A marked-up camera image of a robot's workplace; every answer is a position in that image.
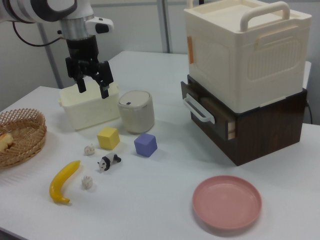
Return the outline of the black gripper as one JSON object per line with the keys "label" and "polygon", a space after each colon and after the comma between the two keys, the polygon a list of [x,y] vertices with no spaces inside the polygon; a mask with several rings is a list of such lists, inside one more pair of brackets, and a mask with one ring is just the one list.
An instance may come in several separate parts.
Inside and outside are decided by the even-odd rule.
{"label": "black gripper", "polygon": [[99,61],[98,44],[95,36],[81,40],[67,40],[69,57],[65,59],[67,73],[77,84],[79,93],[84,93],[85,76],[97,81],[102,99],[109,97],[110,84],[114,82],[108,61]]}

